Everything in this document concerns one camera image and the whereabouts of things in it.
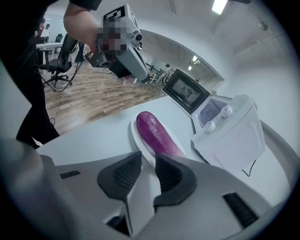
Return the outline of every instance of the white table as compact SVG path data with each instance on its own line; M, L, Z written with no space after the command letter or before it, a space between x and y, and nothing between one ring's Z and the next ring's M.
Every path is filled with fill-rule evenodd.
M68 165L137 151L138 148L131 135L130 122L134 115L142 111L153 113L174 132L189 159L203 162L191 145L192 120L168 96L78 127L38 148L37 152L50 156L55 165ZM249 172L250 167L245 168L245 171ZM257 160L250 177L247 177L242 171L237 172L235 176L260 193L272 206L283 201L290 193L286 175L268 148ZM155 187L159 186L155 182L154 169L145 161L140 178L144 179L144 182L135 186L139 192L138 200L132 202L136 208L136 217L131 216L135 232L138 232L154 214L151 207L157 192L151 195L151 199L147 197L145 191L152 191L153 184L156 185ZM146 205L148 206L148 216L145 214ZM142 209L143 216L139 214L139 208Z
M44 44L37 44L37 49L50 49L52 50L51 54L51 60L54 59L54 52L55 48L61 47L62 43L44 43ZM45 58L45 52L43 53L43 64L46 63L46 58Z

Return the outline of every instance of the purple eggplant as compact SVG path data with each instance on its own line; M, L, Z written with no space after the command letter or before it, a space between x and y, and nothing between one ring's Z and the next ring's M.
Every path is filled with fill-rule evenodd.
M147 111L139 113L136 117L136 127L142 139L155 153L185 157L164 126L152 113Z

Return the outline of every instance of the black office chair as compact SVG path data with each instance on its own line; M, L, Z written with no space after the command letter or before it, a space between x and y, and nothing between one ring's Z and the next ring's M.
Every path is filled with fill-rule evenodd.
M56 36L55 42L56 42L56 43L60 43L60 41L62 40L62 38L63 38L62 34L61 34L61 33L58 34L58 35Z
M49 61L48 55L51 50L41 50L45 52L45 58L46 58L46 64L42 64L39 66L39 69L41 70L47 70L48 72L51 72L53 75L47 83L53 82L54 81L54 88L56 87L56 83L58 80L62 80L65 82L69 82L68 80L68 75L60 75L60 73L65 73L67 72L71 67L72 63L71 60L69 61L69 56L74 49L75 45L77 43L77 40L74 38L70 37L68 34L66 34L64 42L62 44L60 53L58 55L58 59L53 59Z

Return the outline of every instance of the fluorescent light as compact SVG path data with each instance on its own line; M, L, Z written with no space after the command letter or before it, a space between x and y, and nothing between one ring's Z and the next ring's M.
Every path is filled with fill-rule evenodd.
M215 0L212 10L217 14L221 14L228 0Z

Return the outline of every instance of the chair base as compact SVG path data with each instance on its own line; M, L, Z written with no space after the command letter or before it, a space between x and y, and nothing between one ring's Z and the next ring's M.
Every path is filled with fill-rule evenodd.
M59 73L56 73L54 76L52 76L49 80L47 80L46 82L43 83L44 87L45 84L53 82L54 81L54 85L53 87L56 88L56 84L58 80L64 81L64 82L70 82L71 80L68 80L68 75L60 75L58 76Z

